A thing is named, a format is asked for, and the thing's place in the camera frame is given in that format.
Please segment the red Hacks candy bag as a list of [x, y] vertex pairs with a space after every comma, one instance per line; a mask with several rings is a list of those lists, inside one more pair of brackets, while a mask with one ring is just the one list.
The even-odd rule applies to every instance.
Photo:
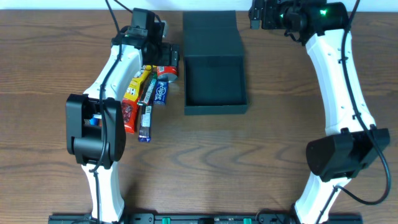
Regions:
[[121, 108], [123, 112], [125, 131], [127, 133], [134, 134], [136, 132], [136, 118], [139, 106], [135, 101], [123, 99]]

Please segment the dark green box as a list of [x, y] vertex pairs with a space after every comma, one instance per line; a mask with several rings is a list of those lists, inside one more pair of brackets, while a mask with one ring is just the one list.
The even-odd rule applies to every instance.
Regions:
[[244, 47], [235, 11], [183, 13], [186, 115], [244, 114]]

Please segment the red Pringles can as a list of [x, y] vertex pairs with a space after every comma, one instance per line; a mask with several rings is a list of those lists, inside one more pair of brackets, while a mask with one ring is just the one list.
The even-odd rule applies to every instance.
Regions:
[[178, 70], [174, 66], [158, 66], [157, 79], [163, 82], [172, 83], [178, 79]]

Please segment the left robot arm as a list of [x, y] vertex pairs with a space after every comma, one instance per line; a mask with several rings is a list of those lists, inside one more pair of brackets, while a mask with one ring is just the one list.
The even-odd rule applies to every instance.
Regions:
[[98, 78], [83, 94], [66, 101], [67, 151], [89, 182], [90, 223], [119, 223], [124, 200], [119, 160], [126, 145], [122, 100], [133, 76], [145, 65], [177, 65], [177, 46], [164, 43], [167, 23], [147, 9], [135, 8], [131, 24], [117, 27], [111, 53]]

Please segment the yellow Hacks candy bag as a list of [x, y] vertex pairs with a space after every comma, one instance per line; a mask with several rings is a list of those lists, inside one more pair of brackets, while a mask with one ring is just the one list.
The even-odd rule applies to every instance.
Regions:
[[133, 76], [126, 93], [124, 94], [124, 99], [136, 101], [140, 97], [142, 84], [152, 72], [152, 68], [152, 65], [143, 65], [141, 67], [141, 69]]

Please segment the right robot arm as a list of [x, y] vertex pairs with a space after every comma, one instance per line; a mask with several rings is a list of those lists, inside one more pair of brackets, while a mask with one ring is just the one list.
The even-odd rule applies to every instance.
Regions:
[[379, 129], [364, 100], [351, 46], [354, 11], [342, 2], [253, 0], [252, 29], [284, 31], [302, 44], [315, 68], [325, 110], [325, 137], [307, 144], [310, 176], [285, 223], [334, 223], [340, 192], [376, 158], [383, 167], [389, 131]]

